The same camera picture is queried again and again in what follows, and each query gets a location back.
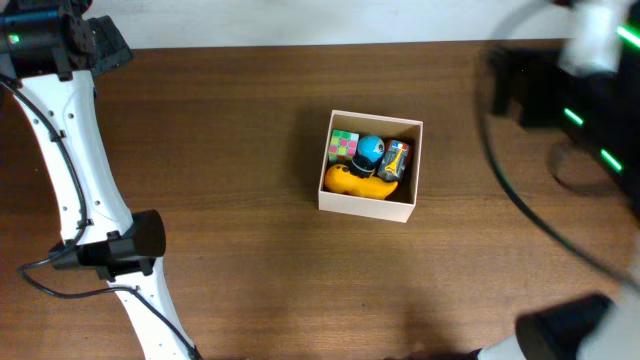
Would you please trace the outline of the blue toy ball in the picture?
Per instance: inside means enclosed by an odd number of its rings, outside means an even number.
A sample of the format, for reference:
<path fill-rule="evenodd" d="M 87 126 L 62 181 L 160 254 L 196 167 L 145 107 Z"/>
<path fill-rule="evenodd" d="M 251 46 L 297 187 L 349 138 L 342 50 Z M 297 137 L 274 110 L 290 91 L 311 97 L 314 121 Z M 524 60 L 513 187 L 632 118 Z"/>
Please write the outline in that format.
<path fill-rule="evenodd" d="M 366 158 L 372 163 L 377 163 L 382 159 L 385 153 L 385 145 L 383 140 L 377 136 L 364 136 L 357 145 L 356 154 Z"/>

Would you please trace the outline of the black round disc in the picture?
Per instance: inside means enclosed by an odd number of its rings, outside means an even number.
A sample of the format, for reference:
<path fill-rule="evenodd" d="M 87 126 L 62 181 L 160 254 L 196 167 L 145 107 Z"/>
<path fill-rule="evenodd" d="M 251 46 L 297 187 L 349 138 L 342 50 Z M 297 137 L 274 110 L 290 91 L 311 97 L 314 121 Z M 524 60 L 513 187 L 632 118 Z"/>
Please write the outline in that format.
<path fill-rule="evenodd" d="M 375 172 L 375 164 L 366 156 L 356 154 L 349 163 L 350 172 L 360 178 L 368 178 Z"/>

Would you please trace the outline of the multicoloured puzzle cube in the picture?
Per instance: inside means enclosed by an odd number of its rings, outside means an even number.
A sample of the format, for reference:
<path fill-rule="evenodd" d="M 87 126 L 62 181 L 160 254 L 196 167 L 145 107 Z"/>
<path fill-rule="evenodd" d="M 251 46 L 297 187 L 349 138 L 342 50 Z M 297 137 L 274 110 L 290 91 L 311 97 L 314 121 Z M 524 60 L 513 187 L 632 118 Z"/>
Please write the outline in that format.
<path fill-rule="evenodd" d="M 334 129 L 329 138 L 327 158 L 330 163 L 346 163 L 356 154 L 360 135 L 358 133 Z"/>

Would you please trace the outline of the orange rubber toy figure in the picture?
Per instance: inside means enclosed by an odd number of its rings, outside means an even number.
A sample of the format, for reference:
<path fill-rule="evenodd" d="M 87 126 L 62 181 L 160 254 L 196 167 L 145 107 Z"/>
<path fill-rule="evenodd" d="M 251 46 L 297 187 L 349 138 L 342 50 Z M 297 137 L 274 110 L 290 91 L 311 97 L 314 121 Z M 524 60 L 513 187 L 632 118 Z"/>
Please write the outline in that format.
<path fill-rule="evenodd" d="M 356 197 L 385 200 L 398 187 L 398 182 L 387 182 L 377 176 L 359 177 L 347 165 L 331 166 L 324 175 L 328 191 Z"/>

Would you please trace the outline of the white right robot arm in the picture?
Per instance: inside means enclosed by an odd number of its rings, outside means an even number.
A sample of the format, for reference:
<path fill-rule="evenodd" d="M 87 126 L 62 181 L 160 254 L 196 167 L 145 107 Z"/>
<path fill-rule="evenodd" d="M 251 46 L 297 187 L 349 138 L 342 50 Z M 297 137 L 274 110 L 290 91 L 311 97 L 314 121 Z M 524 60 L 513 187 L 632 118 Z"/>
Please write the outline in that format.
<path fill-rule="evenodd" d="M 639 211 L 639 53 L 624 56 L 622 70 L 571 75 L 557 65 L 557 49 L 493 45 L 483 54 L 480 75 L 490 73 L 494 93 L 488 109 L 476 94 L 481 144 L 496 180 L 512 203 L 556 244 L 594 270 L 622 285 L 614 303 L 588 294 L 522 314 L 513 336 L 470 353 L 472 359 L 636 359 L 639 356 L 639 268 L 631 274 L 612 269 L 580 249 L 540 218 L 503 173 L 489 135 L 488 115 L 504 115 L 510 103 L 522 107 L 524 128 L 558 127 L 604 168 Z"/>

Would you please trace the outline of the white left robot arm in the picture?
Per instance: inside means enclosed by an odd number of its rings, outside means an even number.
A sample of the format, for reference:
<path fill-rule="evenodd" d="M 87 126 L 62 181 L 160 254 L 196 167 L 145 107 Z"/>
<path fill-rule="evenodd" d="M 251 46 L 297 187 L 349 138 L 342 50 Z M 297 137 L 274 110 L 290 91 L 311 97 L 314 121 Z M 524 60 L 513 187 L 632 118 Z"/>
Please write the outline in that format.
<path fill-rule="evenodd" d="M 148 359 L 198 359 L 164 274 L 159 213 L 133 213 L 118 191 L 96 119 L 94 80 L 133 58 L 108 16 L 88 1 L 4 1 L 1 85 L 16 99 L 41 149 L 60 216 L 60 241 L 45 259 L 19 266 L 37 290 L 63 298 L 29 270 L 93 270 L 116 294 Z"/>

